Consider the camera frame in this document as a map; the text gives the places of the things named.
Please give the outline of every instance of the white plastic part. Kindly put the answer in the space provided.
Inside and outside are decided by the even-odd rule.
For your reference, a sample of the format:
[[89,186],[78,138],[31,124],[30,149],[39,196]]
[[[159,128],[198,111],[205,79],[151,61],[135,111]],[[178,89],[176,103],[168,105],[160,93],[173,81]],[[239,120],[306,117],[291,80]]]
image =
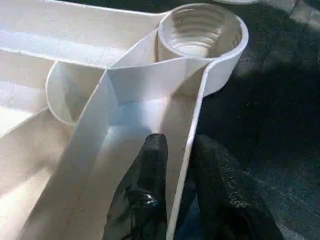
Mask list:
[[103,73],[100,68],[57,61],[45,83],[52,114],[64,124],[74,126]]
[[262,0],[212,0],[213,2],[223,3],[223,4],[255,4],[261,2]]
[[1,240],[17,239],[70,136],[46,108],[0,138]]
[[51,60],[0,50],[0,136],[47,106]]
[[[5,230],[0,230],[0,239],[13,240],[19,234],[20,240],[100,240],[114,191],[151,133],[163,133],[168,141],[167,239],[173,239],[202,99],[226,84],[246,47],[249,36],[243,21],[224,8],[202,3],[151,14],[12,0],[0,13],[0,49],[41,56],[51,65],[56,61],[47,78],[47,100],[53,115],[67,124],[61,128],[67,129],[66,135],[57,131],[61,141],[44,141],[45,150],[57,152],[54,159],[66,145],[50,181],[52,173],[36,181],[26,174],[28,188],[6,191],[0,198],[13,209],[24,199],[17,196],[34,193],[9,220],[9,213],[1,210]],[[205,22],[205,27],[197,22]],[[83,96],[81,102],[74,101],[77,97],[67,101],[65,86],[71,83],[79,89],[71,96]],[[69,108],[69,103],[81,104]],[[17,128],[22,129],[20,136],[13,130],[5,137],[24,142],[32,136],[29,129],[48,137],[45,127],[52,129],[55,119],[48,110],[45,114],[38,127],[29,127],[30,118]],[[58,129],[63,125],[56,124]],[[17,164],[39,158],[39,149],[12,147]],[[15,158],[4,156],[5,164]]]

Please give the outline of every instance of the black glove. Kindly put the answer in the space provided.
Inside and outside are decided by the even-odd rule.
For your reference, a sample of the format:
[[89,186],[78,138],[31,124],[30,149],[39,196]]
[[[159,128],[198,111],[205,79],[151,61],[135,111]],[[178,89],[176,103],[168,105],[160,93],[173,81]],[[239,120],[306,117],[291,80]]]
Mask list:
[[273,216],[227,149],[196,136],[191,155],[206,240],[283,240]]
[[166,238],[167,158],[166,137],[149,135],[116,189],[103,240]]

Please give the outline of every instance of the dark floor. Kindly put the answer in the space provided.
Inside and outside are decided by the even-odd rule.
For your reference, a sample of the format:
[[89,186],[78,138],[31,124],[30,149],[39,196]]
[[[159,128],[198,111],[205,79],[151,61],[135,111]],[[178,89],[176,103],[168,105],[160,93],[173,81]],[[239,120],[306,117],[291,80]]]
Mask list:
[[[72,2],[163,12],[196,1]],[[239,159],[278,222],[320,239],[320,1],[223,6],[244,20],[249,43],[228,84],[204,99],[197,133]]]

